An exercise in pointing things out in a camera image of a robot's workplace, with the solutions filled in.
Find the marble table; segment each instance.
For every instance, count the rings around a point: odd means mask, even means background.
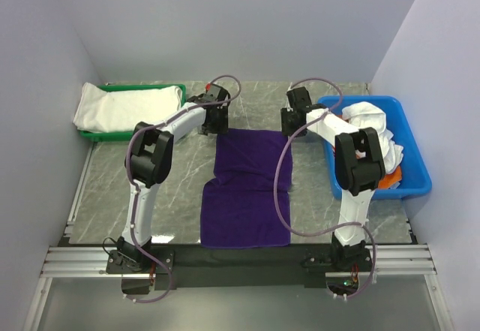
[[[203,92],[205,82],[183,83],[187,95]],[[233,82],[219,82],[236,91]],[[285,107],[288,82],[244,82],[241,97],[229,109],[229,126],[244,129],[281,129],[280,108]],[[313,100],[334,95],[323,83],[305,83]],[[345,95],[366,95],[365,83],[340,83]],[[195,243],[200,241],[200,205],[204,184],[214,177],[216,136],[192,131],[175,144],[172,170],[160,187],[154,208],[153,242]],[[127,220],[129,187],[124,159],[127,143],[98,143],[94,146],[85,178],[85,189],[76,210],[70,237],[73,244],[100,244],[106,236],[120,236]],[[292,145],[293,175],[289,192],[292,226],[311,232],[338,222],[340,201],[330,189],[321,139],[309,134]],[[368,227],[380,243],[411,243],[402,202],[373,201]],[[330,235],[302,238],[292,242],[329,242]]]

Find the white wall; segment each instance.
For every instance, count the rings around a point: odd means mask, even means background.
[[[415,0],[373,93],[403,104],[433,182],[407,211],[458,330],[480,328],[480,0]]]
[[[88,144],[72,115],[99,82],[58,0],[0,0],[0,320],[21,329],[62,236]]]
[[[61,3],[107,81],[371,81],[413,0]]]

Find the dark purple garment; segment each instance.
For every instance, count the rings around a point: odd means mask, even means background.
[[[277,131],[229,129],[217,136],[215,178],[203,189],[200,239],[209,248],[285,246],[290,232],[273,202],[273,178],[287,138]],[[288,189],[293,160],[289,149],[278,179],[278,201],[290,224]]]

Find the white towel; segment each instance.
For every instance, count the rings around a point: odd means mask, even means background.
[[[370,102],[358,102],[342,110],[342,118],[358,128],[372,127],[378,133],[385,171],[390,174],[404,158],[404,148],[393,141],[393,133],[387,129],[387,117],[379,107]]]
[[[181,105],[182,90],[177,86],[105,92],[86,83],[73,123],[79,130],[95,133],[133,131],[141,121],[160,123]]]

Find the blue plastic basket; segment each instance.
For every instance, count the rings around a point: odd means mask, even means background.
[[[338,101],[338,96],[325,96],[319,99],[319,103],[327,107],[333,106]],[[419,148],[413,138],[412,131],[405,117],[401,103],[390,96],[345,96],[340,106],[334,113],[341,114],[344,107],[357,102],[367,101],[381,108],[387,115],[387,128],[393,132],[393,140],[403,146],[402,180],[396,189],[377,189],[373,198],[375,200],[399,199],[410,196],[427,194],[432,189],[432,181],[427,168],[420,155]],[[341,198],[341,188],[335,177],[335,157],[330,143],[324,141],[323,148],[328,164],[331,192],[337,199]]]

